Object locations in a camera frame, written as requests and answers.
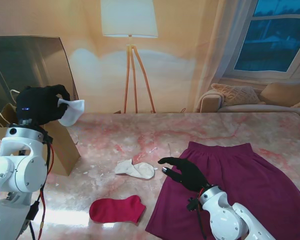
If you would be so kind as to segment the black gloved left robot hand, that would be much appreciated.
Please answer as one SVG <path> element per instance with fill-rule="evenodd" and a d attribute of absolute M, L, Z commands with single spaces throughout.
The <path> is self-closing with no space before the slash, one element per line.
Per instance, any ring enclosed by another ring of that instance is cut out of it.
<path fill-rule="evenodd" d="M 61 85 L 45 87 L 26 87 L 16 97 L 16 117 L 18 121 L 31 120 L 37 125 L 45 125 L 63 117 L 68 105 L 58 104 L 60 95 L 63 100 L 69 101 L 70 94 Z"/>

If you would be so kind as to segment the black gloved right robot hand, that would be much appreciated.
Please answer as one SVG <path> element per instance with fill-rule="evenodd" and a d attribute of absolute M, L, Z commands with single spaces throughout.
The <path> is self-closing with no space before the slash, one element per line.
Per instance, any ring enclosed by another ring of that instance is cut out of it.
<path fill-rule="evenodd" d="M 212 187 L 200 169 L 187 159 L 164 157 L 158 163 L 160 165 L 169 164 L 175 166 L 180 173 L 167 167 L 163 167 L 162 172 L 173 181 L 182 184 L 189 191 L 199 193 L 202 189 L 207 190 Z"/>

